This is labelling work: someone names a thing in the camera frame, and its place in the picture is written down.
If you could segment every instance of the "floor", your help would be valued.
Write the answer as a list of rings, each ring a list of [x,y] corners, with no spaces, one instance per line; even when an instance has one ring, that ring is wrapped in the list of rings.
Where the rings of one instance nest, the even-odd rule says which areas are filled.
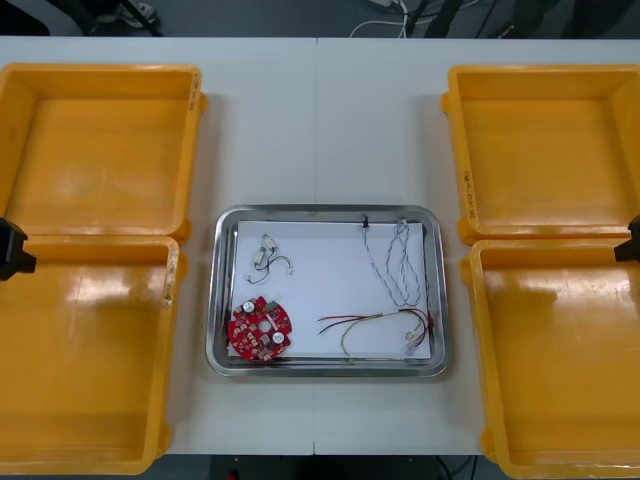
[[[44,0],[10,0],[42,20],[52,35],[81,35],[66,15]],[[161,19],[161,31],[169,37],[348,37],[358,24],[369,20],[398,21],[399,16],[382,12],[367,0],[146,0]],[[413,10],[420,0],[405,0]],[[480,0],[461,10],[451,25],[449,37],[473,38],[493,0]],[[502,26],[511,16],[514,0],[498,0],[484,33]],[[545,17],[539,38],[558,38],[569,18],[574,0],[561,0]],[[441,0],[432,0],[437,7]],[[606,38],[640,38],[640,1],[605,35]],[[426,26],[414,37],[422,37]],[[362,37],[397,37],[400,27],[368,25]],[[118,25],[113,35],[147,35]]]
[[[441,457],[454,480],[471,478],[473,457]],[[229,457],[165,455],[140,480],[446,480],[435,457]],[[62,480],[65,477],[21,477]],[[69,480],[127,480],[131,477],[77,476]],[[475,480],[507,479],[497,465],[478,457]]]

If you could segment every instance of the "yellow tray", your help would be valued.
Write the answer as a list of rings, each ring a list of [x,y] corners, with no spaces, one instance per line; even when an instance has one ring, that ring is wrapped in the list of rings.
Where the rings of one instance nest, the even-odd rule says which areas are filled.
[[[626,235],[640,210],[639,72],[453,68],[442,103],[461,238]]]
[[[640,264],[619,243],[485,240],[462,264],[485,453],[511,477],[640,476]]]
[[[6,67],[0,216],[29,235],[185,240],[200,85],[189,66]]]
[[[34,236],[0,283],[0,473],[136,474],[168,447],[169,237]]]

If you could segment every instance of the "black clamp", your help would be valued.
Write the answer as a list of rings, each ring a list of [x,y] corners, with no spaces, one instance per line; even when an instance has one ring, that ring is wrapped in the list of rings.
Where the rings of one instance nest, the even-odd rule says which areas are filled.
[[[631,240],[627,240],[613,249],[616,262],[628,262],[630,260],[640,262],[640,215],[631,220],[629,231],[631,231]]]
[[[17,225],[0,218],[0,282],[9,280],[16,273],[36,271],[36,257],[23,250],[27,238]]]

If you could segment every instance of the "red circuit board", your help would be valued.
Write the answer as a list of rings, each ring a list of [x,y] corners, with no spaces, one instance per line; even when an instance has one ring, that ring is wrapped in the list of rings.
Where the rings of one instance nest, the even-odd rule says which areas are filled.
[[[281,355],[291,345],[291,331],[291,320],[284,308],[276,302],[267,303],[263,297],[236,308],[229,321],[231,346],[246,360],[268,362]]]

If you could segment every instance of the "table surface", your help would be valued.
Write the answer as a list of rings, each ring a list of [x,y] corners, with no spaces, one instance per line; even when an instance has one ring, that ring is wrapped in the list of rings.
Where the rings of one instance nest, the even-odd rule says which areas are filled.
[[[188,63],[210,108],[169,402],[173,453],[471,454],[482,399],[440,96],[457,64],[640,63],[640,41],[0,39],[12,62]],[[204,356],[212,231],[249,203],[414,204],[442,225],[453,356],[435,380],[230,379]],[[255,431],[255,435],[246,432]]]

